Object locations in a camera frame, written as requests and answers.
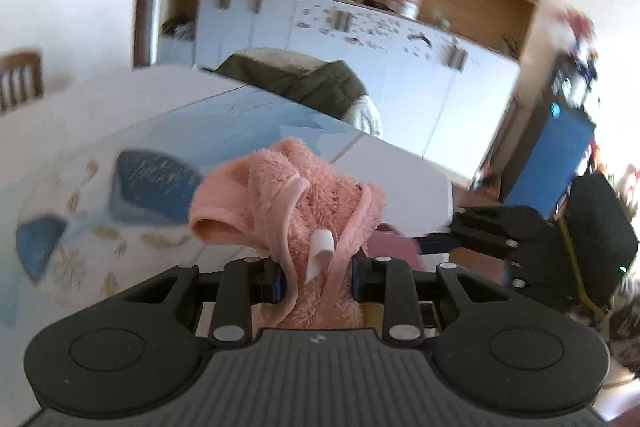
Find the pink fluffy garment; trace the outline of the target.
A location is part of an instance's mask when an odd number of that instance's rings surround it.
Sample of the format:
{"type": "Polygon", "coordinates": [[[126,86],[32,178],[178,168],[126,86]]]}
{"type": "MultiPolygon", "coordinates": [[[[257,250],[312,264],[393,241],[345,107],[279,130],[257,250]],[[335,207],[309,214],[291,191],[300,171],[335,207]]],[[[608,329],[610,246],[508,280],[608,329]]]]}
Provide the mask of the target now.
{"type": "Polygon", "coordinates": [[[350,259],[367,247],[384,207],[378,187],[286,138],[212,170],[193,195],[189,225],[205,244],[250,247],[279,263],[285,296],[256,308],[256,326],[359,329],[350,259]]]}

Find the white wood wall cabinet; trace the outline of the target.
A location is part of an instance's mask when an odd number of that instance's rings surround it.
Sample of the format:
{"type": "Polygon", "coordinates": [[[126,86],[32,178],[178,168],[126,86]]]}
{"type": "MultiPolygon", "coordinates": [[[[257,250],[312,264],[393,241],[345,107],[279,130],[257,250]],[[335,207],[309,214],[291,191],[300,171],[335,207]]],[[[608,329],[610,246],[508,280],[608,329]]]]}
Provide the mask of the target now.
{"type": "Polygon", "coordinates": [[[245,49],[345,62],[383,139],[470,179],[520,75],[538,0],[166,0],[158,57],[215,72],[245,49]]]}

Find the brown wooden chair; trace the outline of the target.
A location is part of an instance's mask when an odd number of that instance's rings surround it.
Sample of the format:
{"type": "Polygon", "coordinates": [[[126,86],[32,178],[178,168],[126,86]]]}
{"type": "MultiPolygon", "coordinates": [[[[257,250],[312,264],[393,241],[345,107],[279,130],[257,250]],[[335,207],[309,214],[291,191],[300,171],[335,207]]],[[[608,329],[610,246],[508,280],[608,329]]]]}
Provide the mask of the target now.
{"type": "Polygon", "coordinates": [[[3,54],[0,74],[2,115],[43,98],[41,54],[38,50],[3,54]]]}

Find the olive green cushioned chair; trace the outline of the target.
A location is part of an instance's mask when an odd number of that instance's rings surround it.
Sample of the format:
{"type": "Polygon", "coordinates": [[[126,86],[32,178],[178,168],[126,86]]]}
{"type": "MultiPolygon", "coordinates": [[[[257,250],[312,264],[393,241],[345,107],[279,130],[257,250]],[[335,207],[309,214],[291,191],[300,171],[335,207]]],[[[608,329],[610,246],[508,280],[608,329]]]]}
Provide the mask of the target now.
{"type": "Polygon", "coordinates": [[[273,48],[251,48],[230,55],[215,70],[269,91],[379,138],[383,121],[364,83],[343,61],[273,48]]]}

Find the blue box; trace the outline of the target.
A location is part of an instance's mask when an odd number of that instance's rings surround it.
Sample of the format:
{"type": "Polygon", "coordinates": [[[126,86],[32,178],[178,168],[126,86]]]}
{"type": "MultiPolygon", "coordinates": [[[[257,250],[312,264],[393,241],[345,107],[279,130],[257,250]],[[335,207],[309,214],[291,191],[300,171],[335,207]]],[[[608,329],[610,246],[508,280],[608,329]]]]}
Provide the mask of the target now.
{"type": "Polygon", "coordinates": [[[552,100],[535,108],[518,146],[504,167],[500,200],[554,213],[572,183],[596,126],[579,109],[552,100]]]}

